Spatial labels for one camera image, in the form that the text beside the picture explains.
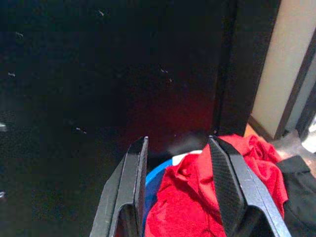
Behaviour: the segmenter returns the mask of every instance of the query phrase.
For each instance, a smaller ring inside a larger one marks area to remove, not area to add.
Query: black surface
[[[218,134],[243,135],[281,0],[238,0]]]
[[[300,156],[276,164],[282,171],[288,201],[284,221],[293,237],[316,235],[316,179]]]
[[[156,155],[209,131],[225,6],[0,2],[7,236],[87,236],[131,142],[149,135]]]

